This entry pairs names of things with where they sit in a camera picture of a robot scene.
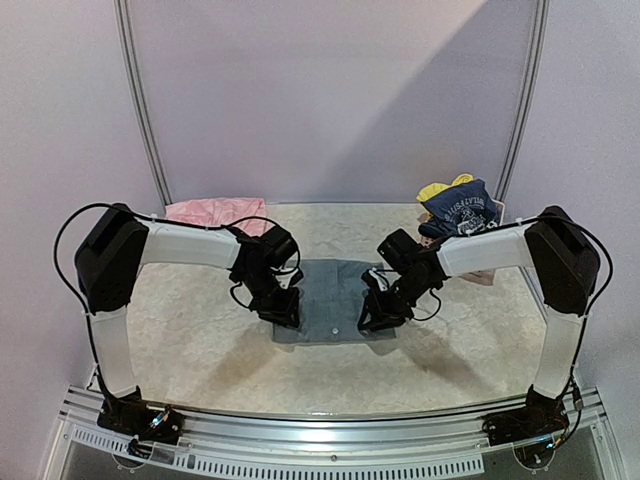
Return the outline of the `grey-blue button shirt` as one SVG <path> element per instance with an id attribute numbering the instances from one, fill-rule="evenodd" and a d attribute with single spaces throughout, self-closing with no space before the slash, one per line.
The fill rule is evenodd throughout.
<path id="1" fill-rule="evenodd" d="M 274 325 L 271 339 L 283 346 L 366 343 L 393 340 L 394 328 L 377 332 L 361 331 L 367 286 L 361 275 L 374 269 L 384 272 L 381 263 L 342 259 L 310 259 L 301 262 L 300 324 L 296 328 Z"/>

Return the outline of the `navy printed t-shirt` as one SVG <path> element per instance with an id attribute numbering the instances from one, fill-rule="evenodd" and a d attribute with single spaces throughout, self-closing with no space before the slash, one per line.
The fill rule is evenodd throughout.
<path id="1" fill-rule="evenodd" d="M 432 239 L 466 235 L 497 227 L 498 211 L 482 179 L 449 188 L 420 203 L 431 214 L 418 232 Z"/>

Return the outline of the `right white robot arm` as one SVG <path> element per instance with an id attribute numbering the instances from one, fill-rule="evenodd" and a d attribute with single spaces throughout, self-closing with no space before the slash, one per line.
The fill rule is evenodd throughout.
<path id="1" fill-rule="evenodd" d="M 413 319 L 418 300 L 453 277 L 503 268 L 534 269 L 543 294 L 546 331 L 532 390 L 543 397 L 523 407 L 517 427 L 537 436 L 552 424 L 558 398 L 569 384 L 596 297 L 601 260 L 586 231 L 558 206 L 512 224 L 419 244 L 405 230 L 389 234 L 378 253 L 396 273 L 386 285 L 372 271 L 358 328 L 381 331 Z"/>

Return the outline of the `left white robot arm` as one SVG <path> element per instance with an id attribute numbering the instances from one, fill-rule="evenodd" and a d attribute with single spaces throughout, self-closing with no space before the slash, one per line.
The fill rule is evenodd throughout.
<path id="1" fill-rule="evenodd" d="M 286 269 L 299 252 L 290 232 L 274 223 L 250 236 L 236 223 L 218 227 L 153 220 L 124 204 L 108 205 L 76 251 L 74 263 L 85 301 L 104 394 L 115 397 L 111 419 L 128 434 L 148 426 L 148 412 L 129 395 L 138 390 L 131 362 L 127 307 L 148 264 L 198 265 L 225 270 L 245 287 L 248 310 L 266 322 L 300 324 L 299 269 Z"/>

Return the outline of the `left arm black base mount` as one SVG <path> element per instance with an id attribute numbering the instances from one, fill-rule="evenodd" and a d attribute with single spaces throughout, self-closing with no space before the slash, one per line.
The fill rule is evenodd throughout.
<path id="1" fill-rule="evenodd" d="M 141 442 L 159 442 L 177 445 L 184 427 L 185 417 L 168 404 L 146 401 L 139 387 L 118 398 L 103 382 L 99 383 L 104 401 L 97 419 L 100 428 Z"/>

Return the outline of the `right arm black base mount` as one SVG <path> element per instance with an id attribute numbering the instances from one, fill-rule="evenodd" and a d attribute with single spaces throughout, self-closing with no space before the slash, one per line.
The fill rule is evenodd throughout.
<path id="1" fill-rule="evenodd" d="M 491 446 L 511 444 L 518 463 L 530 470 L 550 464 L 576 432 L 582 418 L 581 390 L 571 377 L 561 395 L 549 399 L 530 387 L 525 405 L 482 417 Z"/>

